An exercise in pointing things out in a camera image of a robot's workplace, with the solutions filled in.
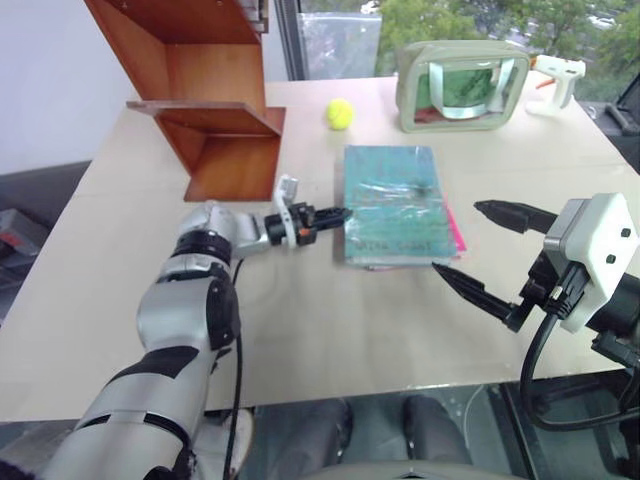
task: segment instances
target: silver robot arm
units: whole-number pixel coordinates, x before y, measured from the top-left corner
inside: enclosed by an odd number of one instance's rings
[[[188,470],[209,376],[240,332],[231,259],[285,238],[294,246],[313,243],[318,231],[342,225],[349,214],[294,205],[295,182],[284,177],[276,190],[284,215],[280,208],[267,217],[236,214],[207,202],[185,219],[138,310],[147,353],[102,389],[48,465],[46,480],[168,480]]]

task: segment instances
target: beige table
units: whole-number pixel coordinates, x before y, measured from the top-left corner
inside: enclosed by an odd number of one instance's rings
[[[523,100],[541,94],[539,80],[529,79]],[[640,218],[640,178],[575,102],[554,119],[520,105],[496,131],[405,135],[394,90],[391,78],[268,85],[269,104],[288,107],[278,173],[300,179],[300,200],[321,208],[341,197],[346,144],[429,145],[469,247],[457,266],[513,300],[542,236],[493,225],[474,201],[559,211],[572,197],[622,191]],[[346,132],[322,122],[336,96],[355,106]],[[124,110],[0,330],[1,421],[80,417],[106,381],[143,355],[136,309],[193,207],[182,202],[187,180],[155,124]],[[335,263],[338,238],[325,233],[311,247],[245,263],[243,404],[518,378],[539,312],[515,335],[430,269],[371,273]],[[638,255],[630,271],[640,274]],[[558,330],[538,375],[614,368],[590,351],[592,337]],[[230,405],[234,364],[227,357],[213,375],[209,408]]]

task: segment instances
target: teal book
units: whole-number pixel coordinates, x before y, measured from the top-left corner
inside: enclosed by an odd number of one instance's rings
[[[430,265],[457,255],[429,147],[345,149],[345,259],[363,267]]]

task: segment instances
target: white glue gun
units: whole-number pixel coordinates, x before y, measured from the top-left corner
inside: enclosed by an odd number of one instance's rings
[[[538,55],[531,60],[531,69],[553,77],[536,88],[555,83],[556,91],[551,100],[528,102],[525,109],[534,115],[553,116],[569,104],[576,80],[584,77],[586,66],[583,61]]]

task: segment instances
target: yellow tennis ball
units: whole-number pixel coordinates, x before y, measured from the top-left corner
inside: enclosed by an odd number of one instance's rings
[[[327,107],[327,121],[333,130],[344,130],[353,121],[353,107],[344,98],[334,98]]]

